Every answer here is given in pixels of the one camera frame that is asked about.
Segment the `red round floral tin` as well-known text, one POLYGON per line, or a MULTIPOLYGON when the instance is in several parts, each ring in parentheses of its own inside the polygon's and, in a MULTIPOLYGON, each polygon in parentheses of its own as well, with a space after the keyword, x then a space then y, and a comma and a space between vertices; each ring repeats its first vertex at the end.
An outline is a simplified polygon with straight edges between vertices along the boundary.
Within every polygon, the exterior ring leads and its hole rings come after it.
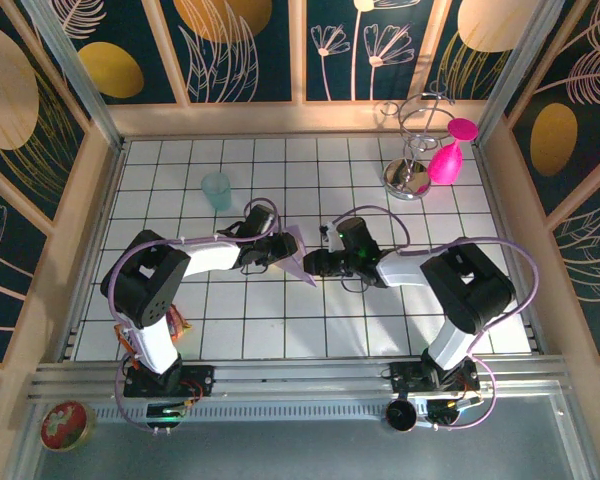
POLYGON ((40 427, 40 440, 49 451, 64 453, 85 444, 96 425, 96 412, 89 405, 67 400, 53 406, 40 427))

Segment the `black round cup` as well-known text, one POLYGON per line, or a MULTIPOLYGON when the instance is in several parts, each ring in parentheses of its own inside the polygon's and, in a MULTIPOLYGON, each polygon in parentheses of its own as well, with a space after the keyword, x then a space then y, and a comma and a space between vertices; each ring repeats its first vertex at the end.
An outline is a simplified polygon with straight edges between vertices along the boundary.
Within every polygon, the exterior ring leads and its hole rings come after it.
POLYGON ((389 402, 384 416, 388 426, 398 432, 411 431, 416 426, 418 419, 415 406, 402 398, 389 402))

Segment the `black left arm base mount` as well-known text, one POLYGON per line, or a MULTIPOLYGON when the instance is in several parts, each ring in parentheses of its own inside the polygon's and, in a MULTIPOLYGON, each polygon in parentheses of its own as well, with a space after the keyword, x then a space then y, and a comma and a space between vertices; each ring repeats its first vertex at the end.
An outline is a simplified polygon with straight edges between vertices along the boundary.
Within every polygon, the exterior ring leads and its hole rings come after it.
POLYGON ((210 396, 214 368, 210 365, 176 365, 163 374, 151 372, 143 365, 130 367, 125 373, 125 398, 186 398, 210 396))

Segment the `aluminium frame post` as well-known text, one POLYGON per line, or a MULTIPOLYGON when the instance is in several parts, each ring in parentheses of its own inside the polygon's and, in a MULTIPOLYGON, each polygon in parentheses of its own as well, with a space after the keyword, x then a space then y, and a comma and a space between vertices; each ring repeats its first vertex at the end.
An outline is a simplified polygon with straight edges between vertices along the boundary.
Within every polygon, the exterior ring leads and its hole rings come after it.
POLYGON ((120 133, 73 43, 87 40, 100 26, 107 15, 104 0, 19 1, 107 143, 119 151, 120 133))
POLYGON ((474 146, 481 147, 489 139, 505 107, 556 24, 564 1, 540 0, 534 9, 485 105, 478 123, 480 133, 473 142, 474 146))

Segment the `purple paper sheet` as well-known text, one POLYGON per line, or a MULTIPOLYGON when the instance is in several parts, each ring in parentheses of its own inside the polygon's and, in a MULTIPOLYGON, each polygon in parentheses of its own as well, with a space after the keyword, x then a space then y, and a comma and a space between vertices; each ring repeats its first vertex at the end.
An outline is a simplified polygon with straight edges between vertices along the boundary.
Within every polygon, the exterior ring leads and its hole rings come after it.
POLYGON ((303 259, 307 254, 307 251, 299 226, 288 225, 282 230, 282 232, 289 233, 294 237, 297 251, 290 257, 277 261, 275 266, 282 269, 292 277, 299 279, 312 287, 316 287, 316 281, 314 280, 313 276, 304 270, 303 259))

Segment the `teal translucent plastic cup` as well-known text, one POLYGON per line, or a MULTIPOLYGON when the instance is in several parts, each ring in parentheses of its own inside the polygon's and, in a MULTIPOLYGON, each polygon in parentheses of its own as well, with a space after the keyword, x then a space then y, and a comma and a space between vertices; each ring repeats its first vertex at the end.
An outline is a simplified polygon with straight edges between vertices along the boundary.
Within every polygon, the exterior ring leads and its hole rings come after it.
POLYGON ((231 207, 231 184, 224 173, 207 174, 201 181, 201 189, 215 210, 226 211, 231 207))

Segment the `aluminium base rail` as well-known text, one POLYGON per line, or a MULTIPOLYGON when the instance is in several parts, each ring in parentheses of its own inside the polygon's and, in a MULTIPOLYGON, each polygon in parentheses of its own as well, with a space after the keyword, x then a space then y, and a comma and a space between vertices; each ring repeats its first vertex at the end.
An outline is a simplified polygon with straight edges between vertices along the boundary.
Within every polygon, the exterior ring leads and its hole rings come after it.
MULTIPOLYGON (((537 396, 569 391, 565 361, 556 355, 484 355, 478 368, 488 395, 537 396)), ((211 361, 215 401, 387 398, 393 394, 392 363, 415 363, 414 357, 313 360, 211 361)), ((113 398, 115 362, 41 364, 30 377, 26 399, 106 401, 113 398)))

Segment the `colourful snack bag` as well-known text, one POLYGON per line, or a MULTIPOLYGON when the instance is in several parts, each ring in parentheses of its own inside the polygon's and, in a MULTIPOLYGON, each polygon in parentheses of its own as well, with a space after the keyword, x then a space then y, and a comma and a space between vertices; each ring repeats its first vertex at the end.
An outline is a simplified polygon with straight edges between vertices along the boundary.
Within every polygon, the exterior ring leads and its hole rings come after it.
POLYGON ((190 328, 191 325, 171 305, 166 315, 154 325, 137 329, 116 324, 114 331, 118 341, 131 355, 136 369, 143 365, 150 372, 161 375, 179 358, 174 341, 190 328))

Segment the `pink plastic wine glass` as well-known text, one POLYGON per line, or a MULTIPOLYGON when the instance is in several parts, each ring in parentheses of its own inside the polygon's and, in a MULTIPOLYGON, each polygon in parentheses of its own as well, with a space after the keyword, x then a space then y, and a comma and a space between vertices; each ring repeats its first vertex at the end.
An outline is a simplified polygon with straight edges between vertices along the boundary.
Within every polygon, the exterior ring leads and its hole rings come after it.
POLYGON ((457 180, 463 163, 461 143, 475 140, 479 129, 469 119, 454 118, 448 124, 448 133, 453 142, 434 154, 427 169, 431 181, 438 185, 451 185, 457 180))

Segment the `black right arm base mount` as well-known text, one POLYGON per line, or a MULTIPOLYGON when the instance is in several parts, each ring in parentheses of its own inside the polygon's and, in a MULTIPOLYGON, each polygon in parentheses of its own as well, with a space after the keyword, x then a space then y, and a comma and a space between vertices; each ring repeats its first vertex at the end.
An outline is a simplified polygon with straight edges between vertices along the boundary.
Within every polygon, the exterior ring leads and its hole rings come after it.
POLYGON ((392 362, 389 380, 395 393, 463 394, 480 390, 476 364, 469 359, 451 370, 442 370, 432 362, 392 362))

